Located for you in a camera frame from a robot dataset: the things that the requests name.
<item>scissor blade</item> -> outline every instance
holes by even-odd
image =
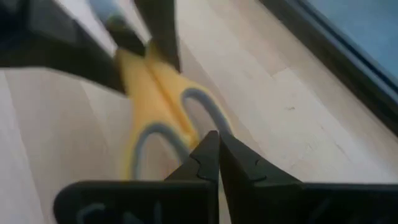
[[[134,0],[153,43],[164,60],[180,72],[174,0]]]
[[[144,56],[144,44],[134,30],[129,27],[114,0],[89,0],[88,2],[119,47]]]
[[[124,93],[113,59],[51,0],[0,0],[0,67],[49,67]]]

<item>yellow scissor handle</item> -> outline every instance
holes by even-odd
[[[229,119],[215,97],[206,88],[179,75],[161,59],[152,44],[147,47],[145,57],[118,49],[115,61],[133,107],[132,133],[124,156],[125,179],[135,179],[139,175],[137,155],[152,133],[163,134],[175,147],[181,161],[200,142],[198,131],[186,113],[185,98],[198,100],[219,129],[232,133]]]

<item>wood grain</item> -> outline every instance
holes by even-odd
[[[84,1],[59,1],[113,53]],[[147,41],[129,2],[120,5]],[[177,24],[183,75],[214,93],[236,136],[266,159],[307,181],[398,181],[397,138],[257,1],[178,0]],[[54,223],[62,187],[119,178],[134,112],[126,97],[46,69],[0,73],[0,93],[0,223]],[[189,107],[202,132],[213,128]],[[156,136],[142,160],[143,179],[178,166]]]

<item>yellow scissors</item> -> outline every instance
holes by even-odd
[[[10,24],[0,34],[0,66],[50,67],[127,94],[134,112],[124,178],[139,177],[139,157],[152,133],[163,135],[173,145],[180,162],[197,146],[201,139],[186,112],[187,98],[199,101],[219,130],[233,132],[216,98],[205,87],[180,75],[174,0],[134,1],[152,35],[146,46],[112,0],[90,0],[91,8],[118,45],[114,57],[53,1],[24,2],[29,4],[0,1],[0,11],[5,15],[0,22]]]

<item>wooden floor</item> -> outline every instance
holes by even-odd
[[[114,50],[83,1],[62,3]],[[121,5],[148,39],[128,0]],[[398,182],[397,138],[263,6],[177,0],[177,12],[184,75],[214,92],[240,140],[301,180]],[[133,111],[125,97],[69,75],[1,71],[0,223],[54,223],[62,187],[117,179]],[[152,139],[144,178],[161,179],[178,164]]]

